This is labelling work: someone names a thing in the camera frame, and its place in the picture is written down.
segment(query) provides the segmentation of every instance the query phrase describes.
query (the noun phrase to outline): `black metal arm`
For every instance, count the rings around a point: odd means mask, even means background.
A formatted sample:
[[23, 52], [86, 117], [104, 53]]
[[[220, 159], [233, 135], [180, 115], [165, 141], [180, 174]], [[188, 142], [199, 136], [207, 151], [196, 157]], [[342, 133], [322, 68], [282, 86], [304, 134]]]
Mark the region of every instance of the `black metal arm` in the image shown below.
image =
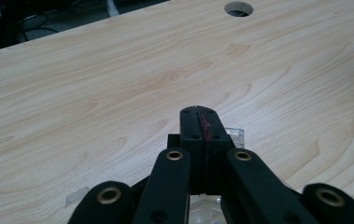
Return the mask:
[[221, 196], [227, 223], [354, 223], [354, 200], [325, 184], [285, 187], [254, 152], [235, 148], [217, 113], [180, 112], [152, 173], [131, 188], [102, 183], [78, 205], [70, 224], [188, 223], [190, 195]]

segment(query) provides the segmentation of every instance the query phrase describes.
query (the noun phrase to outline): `clear plastic object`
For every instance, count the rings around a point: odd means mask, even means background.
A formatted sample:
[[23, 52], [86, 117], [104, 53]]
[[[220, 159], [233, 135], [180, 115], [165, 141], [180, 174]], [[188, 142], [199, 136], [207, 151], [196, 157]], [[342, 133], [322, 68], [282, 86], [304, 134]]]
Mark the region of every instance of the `clear plastic object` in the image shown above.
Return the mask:
[[[225, 128], [235, 147], [244, 148], [244, 130]], [[220, 208], [220, 196], [192, 195], [189, 224], [227, 224]]]

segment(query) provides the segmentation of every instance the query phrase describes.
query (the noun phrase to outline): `wooden table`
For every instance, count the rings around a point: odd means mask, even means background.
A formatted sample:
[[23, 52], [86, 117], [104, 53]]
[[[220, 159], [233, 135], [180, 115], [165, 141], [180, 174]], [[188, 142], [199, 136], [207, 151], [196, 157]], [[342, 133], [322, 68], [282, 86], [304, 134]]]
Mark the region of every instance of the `wooden table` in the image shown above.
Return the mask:
[[354, 1], [172, 0], [0, 50], [0, 223], [66, 223], [151, 171], [178, 112], [244, 128], [292, 187], [354, 197]]

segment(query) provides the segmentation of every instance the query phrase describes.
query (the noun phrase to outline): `round metal joint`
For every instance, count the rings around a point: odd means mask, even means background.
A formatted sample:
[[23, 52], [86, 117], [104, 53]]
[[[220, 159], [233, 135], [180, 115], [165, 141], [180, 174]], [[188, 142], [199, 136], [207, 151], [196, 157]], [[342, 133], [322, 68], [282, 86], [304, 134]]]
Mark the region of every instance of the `round metal joint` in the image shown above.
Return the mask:
[[236, 159], [240, 161], [250, 161], [252, 156], [247, 152], [237, 151], [234, 153]]
[[165, 156], [168, 160], [179, 161], [180, 159], [182, 159], [183, 154], [179, 151], [170, 151]]
[[118, 187], [109, 187], [101, 190], [97, 195], [97, 200], [101, 204], [111, 204], [118, 201], [121, 191]]
[[317, 189], [316, 195], [324, 203], [333, 207], [343, 207], [346, 203], [339, 194], [331, 189]]

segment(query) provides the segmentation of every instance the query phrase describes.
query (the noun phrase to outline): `wooden tabletop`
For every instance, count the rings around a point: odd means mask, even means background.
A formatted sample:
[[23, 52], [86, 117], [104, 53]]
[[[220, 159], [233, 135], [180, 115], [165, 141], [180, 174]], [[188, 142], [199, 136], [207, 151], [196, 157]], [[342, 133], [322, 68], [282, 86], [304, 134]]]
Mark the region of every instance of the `wooden tabletop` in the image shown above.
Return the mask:
[[181, 109], [244, 128], [293, 188], [354, 197], [354, 1], [172, 0], [0, 49], [0, 223], [66, 223], [147, 176]]

